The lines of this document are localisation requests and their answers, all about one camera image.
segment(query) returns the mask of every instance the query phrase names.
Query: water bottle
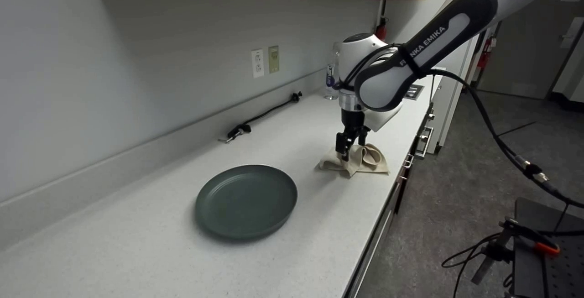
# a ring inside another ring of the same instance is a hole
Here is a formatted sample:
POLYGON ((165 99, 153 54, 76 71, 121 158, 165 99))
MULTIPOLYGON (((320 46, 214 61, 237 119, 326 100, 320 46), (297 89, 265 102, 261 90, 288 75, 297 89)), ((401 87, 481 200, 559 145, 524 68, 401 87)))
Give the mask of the water bottle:
POLYGON ((340 43, 335 42, 332 46, 332 51, 330 51, 328 59, 327 80, 325 82, 324 92, 324 97, 330 100, 339 98, 339 92, 332 88, 332 86, 334 86, 334 84, 339 79, 339 55, 340 43))

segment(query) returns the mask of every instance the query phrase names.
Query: drawer handle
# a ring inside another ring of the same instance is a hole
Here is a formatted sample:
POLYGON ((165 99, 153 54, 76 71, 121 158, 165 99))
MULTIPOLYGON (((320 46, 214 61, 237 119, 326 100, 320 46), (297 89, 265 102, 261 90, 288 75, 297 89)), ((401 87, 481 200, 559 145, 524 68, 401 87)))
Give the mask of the drawer handle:
POLYGON ((407 158, 405 159, 405 163, 403 164, 403 167, 405 169, 410 169, 412 167, 412 163, 413 163, 413 155, 411 154, 407 154, 407 158))
POLYGON ((430 140, 432 139, 432 134, 434 133, 434 128, 432 127, 425 127, 426 129, 430 130, 430 133, 428 134, 428 139, 425 141, 426 144, 424 145, 424 150, 422 151, 422 153, 416 152, 416 157, 419 158, 425 158, 426 157, 426 152, 428 151, 428 146, 430 145, 430 140))

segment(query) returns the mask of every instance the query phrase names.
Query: white countertop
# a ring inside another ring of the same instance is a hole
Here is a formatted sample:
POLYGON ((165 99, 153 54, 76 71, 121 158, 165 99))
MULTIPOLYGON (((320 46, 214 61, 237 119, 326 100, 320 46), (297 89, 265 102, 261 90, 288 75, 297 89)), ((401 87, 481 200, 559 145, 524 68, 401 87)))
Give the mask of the white countertop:
MULTIPOLYGON (((386 174, 351 179, 318 170, 342 131, 338 102, 318 95, 254 124, 232 144, 211 142, 0 254, 2 297, 340 297, 355 270, 429 105, 425 88, 367 141, 386 174), (285 171, 298 202, 285 225, 228 244, 193 224, 200 188, 243 164, 285 171)), ((434 91, 438 87, 436 78, 434 91)))

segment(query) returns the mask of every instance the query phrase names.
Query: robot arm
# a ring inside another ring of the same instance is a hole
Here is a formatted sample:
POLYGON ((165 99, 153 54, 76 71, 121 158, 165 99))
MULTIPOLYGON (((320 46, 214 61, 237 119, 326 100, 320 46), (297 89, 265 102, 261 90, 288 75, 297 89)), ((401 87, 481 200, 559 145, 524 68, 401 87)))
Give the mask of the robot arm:
MULTIPOLYGON (((421 72, 427 72, 484 28, 530 1, 533 0, 446 0, 440 12, 403 44, 400 52, 371 34, 347 38, 341 46, 339 61, 339 102, 345 132, 364 126, 363 122, 345 123, 352 112, 365 109, 386 112, 400 106, 407 89, 420 76, 412 68, 417 66, 421 72)), ((343 156, 355 140, 345 138, 337 135, 336 150, 343 156)))

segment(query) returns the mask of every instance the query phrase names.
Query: electrical outlet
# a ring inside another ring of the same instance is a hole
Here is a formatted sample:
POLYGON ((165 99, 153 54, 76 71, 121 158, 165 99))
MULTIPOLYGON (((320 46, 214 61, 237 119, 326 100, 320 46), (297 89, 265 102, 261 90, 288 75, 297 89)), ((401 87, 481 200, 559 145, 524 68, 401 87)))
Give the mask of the electrical outlet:
POLYGON ((267 49, 267 59, 270 64, 270 73, 280 71, 280 52, 278 46, 271 46, 267 49))
POLYGON ((263 50, 252 51, 252 71, 254 78, 263 76, 263 50))

